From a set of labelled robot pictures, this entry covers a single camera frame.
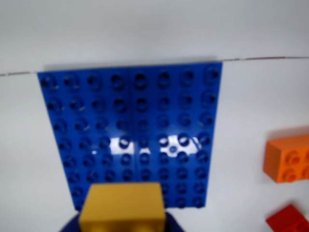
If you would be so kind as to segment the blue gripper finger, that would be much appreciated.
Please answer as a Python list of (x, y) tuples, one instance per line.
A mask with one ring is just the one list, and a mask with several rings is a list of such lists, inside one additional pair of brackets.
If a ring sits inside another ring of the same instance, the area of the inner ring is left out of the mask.
[(166, 213), (165, 232), (184, 232), (177, 220), (169, 212)]
[(75, 215), (59, 232), (81, 232), (79, 217), (80, 214)]

